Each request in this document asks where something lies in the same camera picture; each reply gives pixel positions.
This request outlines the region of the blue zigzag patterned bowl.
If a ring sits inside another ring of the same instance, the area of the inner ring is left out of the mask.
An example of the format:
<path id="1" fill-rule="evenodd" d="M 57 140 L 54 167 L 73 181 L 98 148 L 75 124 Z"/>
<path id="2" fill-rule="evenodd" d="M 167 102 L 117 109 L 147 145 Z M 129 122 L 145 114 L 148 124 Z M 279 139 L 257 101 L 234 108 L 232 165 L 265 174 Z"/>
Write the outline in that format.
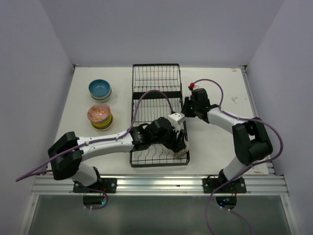
<path id="1" fill-rule="evenodd" d="M 105 103 L 95 104 L 89 108 L 87 118 L 90 122 L 101 123 L 106 121 L 111 115 L 109 105 Z"/>

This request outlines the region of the white ceramic bowl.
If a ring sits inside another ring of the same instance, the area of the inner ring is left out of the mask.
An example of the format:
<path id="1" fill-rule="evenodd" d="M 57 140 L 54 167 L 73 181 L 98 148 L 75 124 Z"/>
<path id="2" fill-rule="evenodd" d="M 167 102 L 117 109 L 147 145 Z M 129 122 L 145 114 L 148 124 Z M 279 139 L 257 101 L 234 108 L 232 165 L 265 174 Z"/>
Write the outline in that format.
<path id="1" fill-rule="evenodd" d="M 106 98 L 106 97 L 109 97 L 109 96 L 111 96 L 111 92 L 110 93 L 107 93 L 105 96 L 96 96 L 96 95 L 94 95 L 94 94 L 90 94 L 91 95 L 91 97 L 95 97 L 95 98 L 98 98 L 98 99 L 102 99 L 102 98 Z"/>

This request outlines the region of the aluminium mounting rail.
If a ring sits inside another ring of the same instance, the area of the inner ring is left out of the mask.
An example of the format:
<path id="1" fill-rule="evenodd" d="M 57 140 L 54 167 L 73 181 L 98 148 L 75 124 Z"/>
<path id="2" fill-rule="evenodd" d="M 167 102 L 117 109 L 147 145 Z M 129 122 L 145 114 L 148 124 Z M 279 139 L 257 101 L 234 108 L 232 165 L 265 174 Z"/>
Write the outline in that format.
<path id="1" fill-rule="evenodd" d="M 102 175 L 112 180 L 113 195 L 160 195 L 200 196 L 205 193 L 203 175 Z M 71 179 L 55 181 L 51 174 L 35 178 L 31 193 L 34 195 L 70 195 L 74 182 Z M 227 186 L 229 195 L 243 196 L 285 196 L 287 184 L 283 176 L 245 175 L 238 183 Z"/>

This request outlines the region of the lime yellow bowl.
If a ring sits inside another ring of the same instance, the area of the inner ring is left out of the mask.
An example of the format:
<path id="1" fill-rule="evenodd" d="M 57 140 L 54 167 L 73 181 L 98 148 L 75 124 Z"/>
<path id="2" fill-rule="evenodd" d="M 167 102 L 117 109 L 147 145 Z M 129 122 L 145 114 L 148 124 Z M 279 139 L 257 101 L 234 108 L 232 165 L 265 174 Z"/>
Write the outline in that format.
<path id="1" fill-rule="evenodd" d="M 102 123 L 96 123 L 96 122 L 91 122 L 91 125 L 93 125 L 94 127 L 105 127 L 105 126 L 109 126 L 112 123 L 113 118 L 109 118 L 108 120 L 106 120 L 105 122 Z"/>

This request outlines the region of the pale grey-green bowl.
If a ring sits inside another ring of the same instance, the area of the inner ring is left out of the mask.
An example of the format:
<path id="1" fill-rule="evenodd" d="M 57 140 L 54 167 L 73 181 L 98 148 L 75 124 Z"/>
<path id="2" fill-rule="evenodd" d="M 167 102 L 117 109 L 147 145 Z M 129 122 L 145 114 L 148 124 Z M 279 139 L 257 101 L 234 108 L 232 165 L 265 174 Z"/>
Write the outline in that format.
<path id="1" fill-rule="evenodd" d="M 105 132 L 105 131 L 108 131 L 110 130 L 111 128 L 108 127 L 108 128 L 102 128 L 102 129 L 99 129 L 99 128 L 94 128 L 96 131 L 101 131 L 101 132 Z"/>

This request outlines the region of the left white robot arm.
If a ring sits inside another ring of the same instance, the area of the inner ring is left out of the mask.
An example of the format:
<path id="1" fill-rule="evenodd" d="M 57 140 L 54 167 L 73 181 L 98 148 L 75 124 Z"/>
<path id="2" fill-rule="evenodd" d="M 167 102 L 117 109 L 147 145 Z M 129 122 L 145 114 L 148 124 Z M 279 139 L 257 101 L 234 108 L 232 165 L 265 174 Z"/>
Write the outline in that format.
<path id="1" fill-rule="evenodd" d="M 108 136 L 78 137 L 67 132 L 49 148 L 48 156 L 56 181 L 72 179 L 90 192 L 97 192 L 102 186 L 100 174 L 84 161 L 112 153 L 140 152 L 155 144 L 171 150 L 175 156 L 189 150 L 185 131 L 177 130 L 167 118 L 161 117 Z"/>

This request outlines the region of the brown scale patterned bowl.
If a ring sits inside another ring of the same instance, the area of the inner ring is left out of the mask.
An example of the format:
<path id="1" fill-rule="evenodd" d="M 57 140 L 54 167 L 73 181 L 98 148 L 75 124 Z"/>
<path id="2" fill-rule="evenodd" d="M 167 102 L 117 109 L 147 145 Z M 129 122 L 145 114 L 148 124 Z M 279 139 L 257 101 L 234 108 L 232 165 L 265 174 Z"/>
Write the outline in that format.
<path id="1" fill-rule="evenodd" d="M 189 142 L 184 141 L 184 144 L 185 147 L 182 150 L 174 153 L 174 159 L 181 159 L 189 151 Z"/>

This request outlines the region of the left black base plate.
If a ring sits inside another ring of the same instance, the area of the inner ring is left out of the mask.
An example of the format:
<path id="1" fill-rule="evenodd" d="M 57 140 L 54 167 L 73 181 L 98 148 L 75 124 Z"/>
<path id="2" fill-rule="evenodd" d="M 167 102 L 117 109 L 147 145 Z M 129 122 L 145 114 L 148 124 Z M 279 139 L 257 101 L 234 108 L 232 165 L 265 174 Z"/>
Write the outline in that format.
<path id="1" fill-rule="evenodd" d="M 82 186 L 78 182 L 74 182 L 74 193 L 116 193 L 117 179 L 116 178 L 101 178 L 101 181 L 96 182 L 91 186 Z"/>

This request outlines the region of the orange ceramic bowl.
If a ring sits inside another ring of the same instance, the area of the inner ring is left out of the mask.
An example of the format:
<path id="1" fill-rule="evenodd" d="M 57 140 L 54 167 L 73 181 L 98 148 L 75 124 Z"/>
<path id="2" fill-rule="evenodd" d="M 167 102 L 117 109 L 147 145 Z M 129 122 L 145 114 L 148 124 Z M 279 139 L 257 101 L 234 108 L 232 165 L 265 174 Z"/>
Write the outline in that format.
<path id="1" fill-rule="evenodd" d="M 91 125 L 96 129 L 106 130 L 112 125 L 112 123 L 110 122 L 110 123 L 105 124 L 105 123 L 93 123 L 92 122 Z"/>

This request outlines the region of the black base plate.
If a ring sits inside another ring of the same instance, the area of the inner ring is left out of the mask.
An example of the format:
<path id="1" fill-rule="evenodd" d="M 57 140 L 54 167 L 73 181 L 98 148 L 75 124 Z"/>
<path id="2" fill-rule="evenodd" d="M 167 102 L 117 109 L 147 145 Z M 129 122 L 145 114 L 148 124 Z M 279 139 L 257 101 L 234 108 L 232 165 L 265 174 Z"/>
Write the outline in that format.
<path id="1" fill-rule="evenodd" d="M 91 186 L 82 186 L 78 182 L 74 182 L 74 193 L 116 193 L 117 179 L 116 178 L 101 178 L 101 181 L 96 182 Z"/>
<path id="2" fill-rule="evenodd" d="M 204 193 L 212 193 L 214 192 L 218 187 L 222 185 L 221 182 L 222 178 L 215 177 L 213 175 L 209 175 L 206 178 L 202 178 L 202 187 L 203 187 L 203 192 Z M 230 183 L 228 183 L 226 186 L 223 186 L 219 190 L 217 190 L 215 193 L 247 193 L 246 189 L 246 183 L 243 177 L 234 180 Z"/>

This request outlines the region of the blue ceramic bowl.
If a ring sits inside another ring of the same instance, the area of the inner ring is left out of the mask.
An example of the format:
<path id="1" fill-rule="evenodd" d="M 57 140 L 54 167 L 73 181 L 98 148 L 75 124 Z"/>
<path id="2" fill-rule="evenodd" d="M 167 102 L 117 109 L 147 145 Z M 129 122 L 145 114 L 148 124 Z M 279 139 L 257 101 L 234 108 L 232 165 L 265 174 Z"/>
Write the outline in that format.
<path id="1" fill-rule="evenodd" d="M 106 80 L 96 79 L 90 82 L 88 89 L 91 95 L 95 97 L 103 97 L 110 92 L 111 86 Z"/>

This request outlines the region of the black wire dish rack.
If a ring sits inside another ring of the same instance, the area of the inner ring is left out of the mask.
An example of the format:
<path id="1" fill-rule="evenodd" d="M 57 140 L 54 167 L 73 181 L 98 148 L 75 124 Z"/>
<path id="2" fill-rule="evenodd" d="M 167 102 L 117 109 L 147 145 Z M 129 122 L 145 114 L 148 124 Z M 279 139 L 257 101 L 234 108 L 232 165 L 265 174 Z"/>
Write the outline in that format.
<path id="1" fill-rule="evenodd" d="M 149 124 L 183 107 L 180 66 L 170 64 L 134 64 L 132 71 L 132 119 L 134 126 Z M 174 152 L 161 144 L 130 154 L 131 167 L 183 166 L 190 162 L 187 152 L 174 159 Z"/>

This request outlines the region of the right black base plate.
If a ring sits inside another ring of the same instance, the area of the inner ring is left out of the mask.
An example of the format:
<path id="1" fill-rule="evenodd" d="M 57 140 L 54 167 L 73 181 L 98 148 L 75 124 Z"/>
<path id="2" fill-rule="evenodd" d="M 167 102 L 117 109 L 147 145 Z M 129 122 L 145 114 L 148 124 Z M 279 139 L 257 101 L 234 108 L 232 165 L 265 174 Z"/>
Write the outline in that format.
<path id="1" fill-rule="evenodd" d="M 202 178 L 202 187 L 203 187 L 203 192 L 204 193 L 212 193 L 214 192 L 218 187 L 222 185 L 221 182 L 222 178 L 215 177 L 213 175 L 209 175 L 206 178 Z M 215 193 L 247 193 L 246 189 L 246 183 L 243 177 L 234 180 L 230 183 L 228 183 L 226 186 L 223 186 L 219 190 L 217 190 Z"/>

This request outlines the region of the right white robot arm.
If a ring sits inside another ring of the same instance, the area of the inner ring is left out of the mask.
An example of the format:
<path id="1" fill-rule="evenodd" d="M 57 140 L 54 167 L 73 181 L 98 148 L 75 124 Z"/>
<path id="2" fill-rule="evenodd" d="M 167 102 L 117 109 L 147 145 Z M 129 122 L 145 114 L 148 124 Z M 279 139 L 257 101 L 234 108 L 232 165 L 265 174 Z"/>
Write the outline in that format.
<path id="1" fill-rule="evenodd" d="M 239 120 L 224 114 L 217 104 L 211 104 L 204 88 L 189 87 L 191 95 L 184 100 L 182 113 L 188 118 L 198 117 L 206 123 L 216 125 L 233 136 L 235 157 L 219 172 L 217 179 L 207 179 L 207 184 L 223 192 L 235 187 L 236 177 L 273 152 L 273 147 L 265 126 L 257 117 L 254 120 Z"/>

